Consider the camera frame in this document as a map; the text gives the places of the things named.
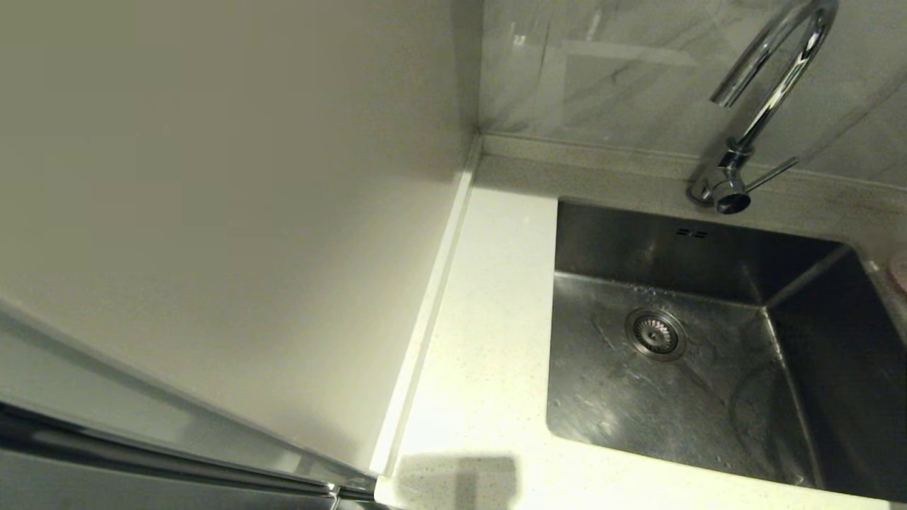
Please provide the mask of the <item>round metal drain strainer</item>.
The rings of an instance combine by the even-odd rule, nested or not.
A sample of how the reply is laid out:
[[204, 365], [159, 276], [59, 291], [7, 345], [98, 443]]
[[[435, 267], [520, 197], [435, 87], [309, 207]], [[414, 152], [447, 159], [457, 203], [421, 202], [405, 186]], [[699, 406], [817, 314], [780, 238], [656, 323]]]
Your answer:
[[689, 334], [684, 324], [665, 310], [640, 307], [624, 320], [626, 339], [652, 361], [678, 361], [686, 354]]

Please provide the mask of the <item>tall white cabinet panel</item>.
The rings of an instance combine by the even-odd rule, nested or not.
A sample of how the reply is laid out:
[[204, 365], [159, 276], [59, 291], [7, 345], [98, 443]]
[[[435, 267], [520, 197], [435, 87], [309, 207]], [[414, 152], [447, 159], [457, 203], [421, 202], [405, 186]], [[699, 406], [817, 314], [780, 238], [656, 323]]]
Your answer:
[[485, 0], [0, 0], [0, 302], [369, 470]]

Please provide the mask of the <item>chrome gooseneck faucet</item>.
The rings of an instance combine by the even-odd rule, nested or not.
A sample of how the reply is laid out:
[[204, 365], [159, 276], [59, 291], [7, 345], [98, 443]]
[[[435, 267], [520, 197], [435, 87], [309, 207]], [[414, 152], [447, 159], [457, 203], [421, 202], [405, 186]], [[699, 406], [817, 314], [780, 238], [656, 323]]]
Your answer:
[[687, 197], [693, 203], [701, 207], [713, 207], [723, 215], [744, 212], [752, 203], [752, 191], [800, 164], [797, 157], [792, 157], [751, 183], [745, 183], [742, 175], [745, 165], [755, 154], [757, 139], [816, 61], [835, 25], [840, 1], [789, 0], [767, 21], [736, 60], [710, 97], [712, 103], [722, 108], [734, 106], [791, 34], [800, 27], [804, 29], [796, 52], [791, 55], [783, 74], [768, 91], [761, 106], [755, 110], [742, 135], [728, 138], [725, 154], [719, 163], [701, 171], [687, 188]]

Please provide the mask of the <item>stainless steel sink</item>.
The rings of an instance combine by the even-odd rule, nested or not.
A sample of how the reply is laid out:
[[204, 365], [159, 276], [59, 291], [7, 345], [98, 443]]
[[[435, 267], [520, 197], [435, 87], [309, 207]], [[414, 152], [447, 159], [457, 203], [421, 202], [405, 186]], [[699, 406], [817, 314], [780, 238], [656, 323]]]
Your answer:
[[[640, 307], [682, 358], [626, 339]], [[561, 199], [550, 347], [555, 436], [907, 506], [907, 343], [847, 244]]]

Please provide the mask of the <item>white counter edge strip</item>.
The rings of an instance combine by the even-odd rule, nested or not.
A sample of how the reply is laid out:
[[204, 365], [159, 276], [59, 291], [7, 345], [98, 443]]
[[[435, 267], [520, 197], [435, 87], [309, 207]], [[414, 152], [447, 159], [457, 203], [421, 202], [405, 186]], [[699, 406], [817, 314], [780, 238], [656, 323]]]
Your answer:
[[466, 216], [470, 194], [472, 193], [474, 174], [480, 166], [485, 137], [477, 132], [473, 136], [466, 164], [456, 175], [456, 194], [451, 204], [451, 212], [445, 224], [439, 249], [435, 254], [433, 270], [429, 274], [427, 288], [419, 307], [417, 318], [396, 378], [388, 411], [373, 450], [369, 470], [380, 477], [388, 477], [394, 472], [398, 462], [399, 449], [404, 441], [406, 423], [417, 394], [424, 360], [433, 338], [434, 325], [443, 303], [444, 290], [451, 262], [456, 255], [456, 247], [462, 230], [463, 218]]

